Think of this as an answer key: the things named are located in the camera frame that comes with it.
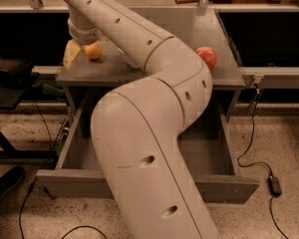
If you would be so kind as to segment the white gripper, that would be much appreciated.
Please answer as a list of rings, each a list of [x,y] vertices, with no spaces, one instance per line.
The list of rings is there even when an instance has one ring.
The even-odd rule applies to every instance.
[[[97,27],[93,19],[94,13],[91,8],[76,9],[69,7],[69,33],[73,38],[65,48],[63,66],[70,71],[81,52],[81,45],[91,45],[97,42],[102,31]]]

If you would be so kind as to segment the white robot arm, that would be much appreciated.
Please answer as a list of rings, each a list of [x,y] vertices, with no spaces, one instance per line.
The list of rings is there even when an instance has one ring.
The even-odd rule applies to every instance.
[[[134,239],[220,239],[177,144],[210,101],[208,66],[115,0],[64,1],[79,43],[101,31],[146,74],[105,94],[91,117],[98,162]]]

